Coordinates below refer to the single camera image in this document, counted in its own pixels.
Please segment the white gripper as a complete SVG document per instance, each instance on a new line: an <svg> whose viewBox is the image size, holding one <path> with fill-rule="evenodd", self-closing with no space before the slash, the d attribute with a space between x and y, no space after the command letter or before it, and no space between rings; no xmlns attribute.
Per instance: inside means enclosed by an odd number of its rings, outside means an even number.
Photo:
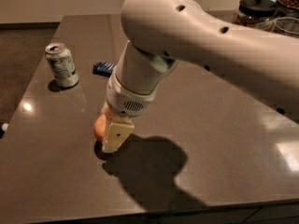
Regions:
<svg viewBox="0 0 299 224"><path fill-rule="evenodd" d="M118 81L116 72L112 72L107 83L107 105L114 114L130 118L141 116L154 98L155 91L151 94L138 94L126 90ZM102 141L102 151L104 153L116 152L133 132L134 127L130 119L108 119Z"/></svg>

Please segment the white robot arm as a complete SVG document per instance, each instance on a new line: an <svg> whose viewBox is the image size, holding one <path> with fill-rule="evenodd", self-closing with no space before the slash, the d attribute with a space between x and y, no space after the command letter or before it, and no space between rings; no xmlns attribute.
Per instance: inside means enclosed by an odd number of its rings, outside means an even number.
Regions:
<svg viewBox="0 0 299 224"><path fill-rule="evenodd" d="M297 39L218 20L193 0L125 0L121 26L128 41L107 83L103 152L120 148L133 131L131 119L181 61L207 66L299 120Z"/></svg>

